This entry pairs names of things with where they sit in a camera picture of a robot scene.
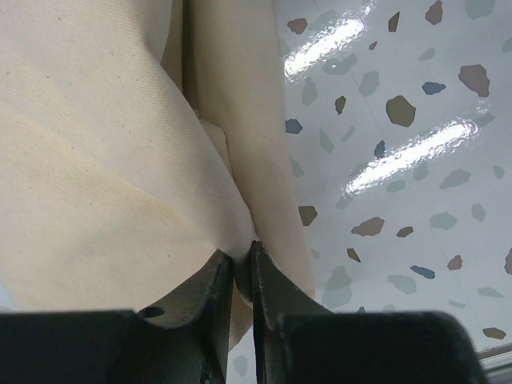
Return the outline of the beige cloth drape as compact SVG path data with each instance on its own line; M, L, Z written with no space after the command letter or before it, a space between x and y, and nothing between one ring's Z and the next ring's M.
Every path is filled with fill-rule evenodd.
M2 2L1 282L16 310L140 310L220 250L235 345L254 240L314 296L271 2Z

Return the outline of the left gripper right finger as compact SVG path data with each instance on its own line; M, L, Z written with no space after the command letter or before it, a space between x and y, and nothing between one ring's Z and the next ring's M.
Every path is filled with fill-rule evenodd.
M486 383L467 332L443 312L335 314L250 250L259 383Z

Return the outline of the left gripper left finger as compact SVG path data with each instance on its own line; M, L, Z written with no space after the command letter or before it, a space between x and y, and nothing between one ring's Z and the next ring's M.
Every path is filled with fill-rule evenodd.
M1 315L3 383L224 383L233 262L215 252L132 310Z

